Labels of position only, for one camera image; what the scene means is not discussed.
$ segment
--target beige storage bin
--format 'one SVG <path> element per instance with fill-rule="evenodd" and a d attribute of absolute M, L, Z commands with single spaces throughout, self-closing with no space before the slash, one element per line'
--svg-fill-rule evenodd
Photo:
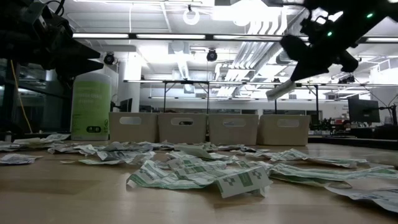
<path fill-rule="evenodd" d="M 159 142 L 157 114 L 110 112 L 111 141 Z"/>
<path fill-rule="evenodd" d="M 193 144 L 206 141 L 206 114 L 161 113 L 158 124 L 161 142 Z"/>
<path fill-rule="evenodd" d="M 210 142 L 213 144 L 256 144 L 259 116 L 255 114 L 210 114 Z"/>
<path fill-rule="evenodd" d="M 257 144 L 305 146 L 308 143 L 310 117 L 265 114 L 260 117 Z"/>

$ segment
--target bottle label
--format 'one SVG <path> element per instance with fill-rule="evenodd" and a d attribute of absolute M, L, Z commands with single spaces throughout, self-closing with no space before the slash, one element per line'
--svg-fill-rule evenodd
<path fill-rule="evenodd" d="M 111 86 L 100 82 L 75 82 L 73 86 L 72 134 L 109 134 Z"/>

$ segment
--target plastic bottle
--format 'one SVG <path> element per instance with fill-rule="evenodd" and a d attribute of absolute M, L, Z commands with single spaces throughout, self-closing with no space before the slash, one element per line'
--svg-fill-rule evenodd
<path fill-rule="evenodd" d="M 72 140 L 108 140 L 110 104 L 109 76 L 95 72 L 77 76 L 73 84 Z"/>

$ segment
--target wooden tabletop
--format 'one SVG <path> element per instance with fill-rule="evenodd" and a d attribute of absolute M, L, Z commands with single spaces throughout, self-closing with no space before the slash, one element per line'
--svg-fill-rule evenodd
<path fill-rule="evenodd" d="M 290 147 L 266 147 L 283 151 Z M 363 158 L 398 164 L 398 153 L 382 149 L 309 144 L 296 149 L 318 157 Z M 237 195 L 222 199 L 216 186 L 199 190 L 130 187 L 138 166 L 61 164 L 74 154 L 43 155 L 34 164 L 0 166 L 0 223 L 397 223 L 396 213 L 354 202 L 323 188 L 273 180 L 268 197 Z M 156 155 L 164 158 L 164 152 Z M 298 162 L 296 166 L 308 167 Z M 398 180 L 362 179 L 356 189 L 397 187 Z"/>

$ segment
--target yellow cable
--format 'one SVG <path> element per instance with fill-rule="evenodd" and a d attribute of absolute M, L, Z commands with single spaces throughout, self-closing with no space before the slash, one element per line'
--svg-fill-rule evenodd
<path fill-rule="evenodd" d="M 11 60 L 11 68 L 12 68 L 12 74 L 14 75 L 15 88 L 17 88 L 18 99 L 19 99 L 19 102 L 21 103 L 22 112 L 23 112 L 23 114 L 24 114 L 26 123 L 27 123 L 27 125 L 29 126 L 30 133 L 32 134 L 33 131 L 32 131 L 32 128 L 30 127 L 29 120 L 27 119 L 27 116 L 26 116 L 26 113 L 25 113 L 25 108 L 24 108 L 24 105 L 22 104 L 21 96 L 20 96 L 19 91 L 18 91 L 18 81 L 17 81 L 17 77 L 15 76 L 14 63 L 12 62 L 12 60 Z"/>

